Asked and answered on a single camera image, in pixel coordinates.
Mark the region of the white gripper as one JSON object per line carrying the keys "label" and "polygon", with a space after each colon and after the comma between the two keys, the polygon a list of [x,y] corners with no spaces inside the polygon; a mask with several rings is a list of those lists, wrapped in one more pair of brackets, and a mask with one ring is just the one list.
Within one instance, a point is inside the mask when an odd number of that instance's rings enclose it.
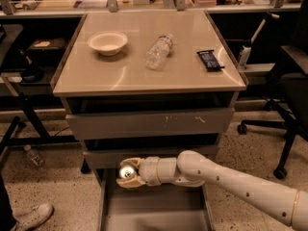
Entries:
{"label": "white gripper", "polygon": [[134,168],[139,169],[139,176],[135,176],[130,179],[117,179],[118,185],[125,189],[134,189],[143,186],[144,184],[153,187],[161,184],[158,176],[158,157],[147,157],[143,158],[128,158],[123,160],[120,165],[130,165]]}

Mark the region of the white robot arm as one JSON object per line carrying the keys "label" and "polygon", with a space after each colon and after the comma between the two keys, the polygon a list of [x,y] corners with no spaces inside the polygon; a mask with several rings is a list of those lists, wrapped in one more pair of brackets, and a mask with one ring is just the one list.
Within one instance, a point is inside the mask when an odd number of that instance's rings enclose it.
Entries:
{"label": "white robot arm", "polygon": [[126,189],[214,183],[295,231],[308,231],[308,192],[223,167],[195,151],[170,158],[125,159],[116,182]]}

